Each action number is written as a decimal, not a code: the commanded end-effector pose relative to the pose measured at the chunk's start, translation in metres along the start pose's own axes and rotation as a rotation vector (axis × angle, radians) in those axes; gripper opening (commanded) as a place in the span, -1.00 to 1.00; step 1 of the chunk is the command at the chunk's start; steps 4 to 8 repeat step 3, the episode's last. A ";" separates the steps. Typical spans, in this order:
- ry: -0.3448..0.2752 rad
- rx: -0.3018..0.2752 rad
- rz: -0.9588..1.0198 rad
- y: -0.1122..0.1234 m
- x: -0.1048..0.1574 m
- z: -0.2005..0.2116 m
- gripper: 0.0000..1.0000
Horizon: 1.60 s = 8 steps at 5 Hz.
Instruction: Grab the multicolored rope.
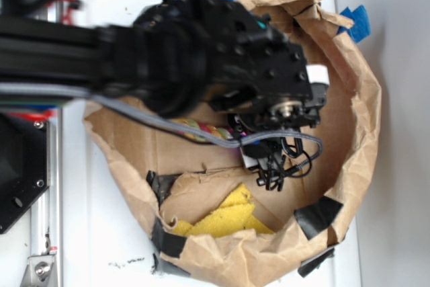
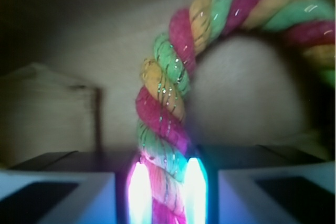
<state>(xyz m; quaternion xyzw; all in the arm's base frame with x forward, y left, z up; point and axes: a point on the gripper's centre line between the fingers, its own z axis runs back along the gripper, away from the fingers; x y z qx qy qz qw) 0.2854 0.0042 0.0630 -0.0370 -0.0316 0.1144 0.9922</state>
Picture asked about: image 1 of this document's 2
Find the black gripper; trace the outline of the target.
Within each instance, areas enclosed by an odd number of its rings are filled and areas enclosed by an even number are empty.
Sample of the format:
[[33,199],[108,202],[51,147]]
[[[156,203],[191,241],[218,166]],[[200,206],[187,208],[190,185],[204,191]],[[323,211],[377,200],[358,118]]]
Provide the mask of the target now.
[[201,0],[210,37],[203,101],[253,132],[320,124],[328,83],[311,81],[299,44],[231,0]]

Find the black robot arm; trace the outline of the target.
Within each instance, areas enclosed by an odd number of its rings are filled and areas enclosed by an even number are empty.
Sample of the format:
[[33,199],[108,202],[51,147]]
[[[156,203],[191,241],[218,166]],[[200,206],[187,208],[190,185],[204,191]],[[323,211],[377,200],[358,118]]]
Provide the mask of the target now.
[[303,49],[231,0],[163,0],[130,27],[80,28],[1,16],[1,105],[41,109],[131,96],[164,118],[200,103],[253,130],[315,127],[328,75]]

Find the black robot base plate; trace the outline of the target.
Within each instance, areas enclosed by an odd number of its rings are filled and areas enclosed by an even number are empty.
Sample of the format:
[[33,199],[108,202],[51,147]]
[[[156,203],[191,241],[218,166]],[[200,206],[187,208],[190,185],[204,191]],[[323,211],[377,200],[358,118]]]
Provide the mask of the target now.
[[48,188],[48,131],[32,121],[1,114],[1,234]]

